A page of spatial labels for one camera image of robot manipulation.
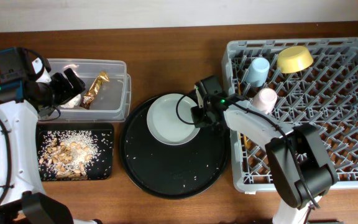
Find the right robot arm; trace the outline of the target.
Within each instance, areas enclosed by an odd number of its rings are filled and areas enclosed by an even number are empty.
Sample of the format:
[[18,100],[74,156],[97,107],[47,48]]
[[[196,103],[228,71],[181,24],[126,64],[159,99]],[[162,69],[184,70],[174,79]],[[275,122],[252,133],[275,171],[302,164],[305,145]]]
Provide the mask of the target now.
[[281,202],[272,223],[307,223],[312,210],[338,182],[337,172],[318,129],[283,123],[238,94],[227,95],[216,76],[195,83],[197,128],[220,125],[247,136],[266,153]]

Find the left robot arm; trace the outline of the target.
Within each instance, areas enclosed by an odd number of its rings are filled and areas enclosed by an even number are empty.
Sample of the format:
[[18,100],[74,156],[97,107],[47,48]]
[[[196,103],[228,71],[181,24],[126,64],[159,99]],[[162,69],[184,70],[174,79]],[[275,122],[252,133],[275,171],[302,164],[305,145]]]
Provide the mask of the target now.
[[37,162],[40,117],[85,90],[70,68],[49,75],[47,59],[35,69],[32,50],[0,51],[0,223],[77,223],[68,207],[45,193]]

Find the yellow bowl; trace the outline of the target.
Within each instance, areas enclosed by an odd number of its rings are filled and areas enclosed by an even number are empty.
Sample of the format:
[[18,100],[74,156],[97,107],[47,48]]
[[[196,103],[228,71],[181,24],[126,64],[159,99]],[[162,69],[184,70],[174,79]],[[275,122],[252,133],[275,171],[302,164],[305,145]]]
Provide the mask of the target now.
[[310,51],[305,46],[293,46],[282,50],[278,54],[277,68],[282,73],[295,73],[302,71],[313,64]]

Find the wooden chopstick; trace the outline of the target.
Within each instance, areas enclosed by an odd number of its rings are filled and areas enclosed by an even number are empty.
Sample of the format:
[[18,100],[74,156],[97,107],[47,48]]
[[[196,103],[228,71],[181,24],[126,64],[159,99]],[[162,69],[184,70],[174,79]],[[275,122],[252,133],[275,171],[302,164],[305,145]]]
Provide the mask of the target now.
[[249,149],[252,146],[252,142],[241,133],[239,133],[239,140],[241,141],[241,146],[244,149]]
[[238,84],[237,84],[237,93],[239,94],[239,95],[241,95],[241,93],[242,93],[242,90],[241,90],[241,83],[240,82],[238,82]]

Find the grey round plate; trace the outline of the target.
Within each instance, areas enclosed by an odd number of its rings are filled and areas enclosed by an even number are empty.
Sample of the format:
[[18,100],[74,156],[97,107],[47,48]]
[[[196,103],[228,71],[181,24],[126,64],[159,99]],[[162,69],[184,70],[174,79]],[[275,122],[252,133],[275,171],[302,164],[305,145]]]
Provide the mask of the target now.
[[191,141],[196,137],[200,128],[196,128],[192,123],[191,109],[196,106],[196,102],[190,97],[170,93],[157,98],[147,112],[147,127],[152,136],[167,145],[179,146]]

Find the gold snack wrapper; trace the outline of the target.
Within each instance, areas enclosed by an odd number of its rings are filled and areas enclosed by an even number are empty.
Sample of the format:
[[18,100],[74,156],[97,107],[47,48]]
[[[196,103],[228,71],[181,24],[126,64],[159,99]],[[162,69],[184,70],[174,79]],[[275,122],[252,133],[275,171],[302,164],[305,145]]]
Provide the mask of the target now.
[[110,82],[109,75],[107,74],[107,72],[105,71],[100,72],[99,75],[95,78],[92,85],[90,86],[89,90],[82,97],[80,107],[89,110],[92,102],[95,100],[101,88],[101,85],[107,82]]

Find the white tissue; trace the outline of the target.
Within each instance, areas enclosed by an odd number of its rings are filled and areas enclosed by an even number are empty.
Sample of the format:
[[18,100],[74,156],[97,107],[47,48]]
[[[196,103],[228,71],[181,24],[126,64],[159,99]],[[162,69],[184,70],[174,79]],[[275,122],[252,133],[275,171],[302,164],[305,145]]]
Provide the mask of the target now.
[[81,103],[81,95],[78,94],[75,97],[73,97],[70,101],[68,101],[67,103],[61,105],[61,108],[65,108],[65,109],[72,109],[76,106],[79,106]]

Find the pink plastic cup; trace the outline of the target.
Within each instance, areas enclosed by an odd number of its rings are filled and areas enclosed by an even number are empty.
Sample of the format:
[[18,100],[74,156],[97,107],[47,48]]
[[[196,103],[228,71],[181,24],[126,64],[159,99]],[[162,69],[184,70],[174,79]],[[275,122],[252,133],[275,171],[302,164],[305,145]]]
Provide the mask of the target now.
[[252,106],[259,111],[269,114],[277,102],[277,93],[271,88],[261,89],[252,99]]

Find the light blue plastic cup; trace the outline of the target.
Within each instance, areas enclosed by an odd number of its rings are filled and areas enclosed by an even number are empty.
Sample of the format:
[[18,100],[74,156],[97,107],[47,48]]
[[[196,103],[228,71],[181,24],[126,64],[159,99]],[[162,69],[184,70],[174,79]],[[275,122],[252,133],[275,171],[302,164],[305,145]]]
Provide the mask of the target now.
[[269,73],[270,63],[266,58],[255,58],[249,68],[245,82],[249,83],[252,87],[261,87]]

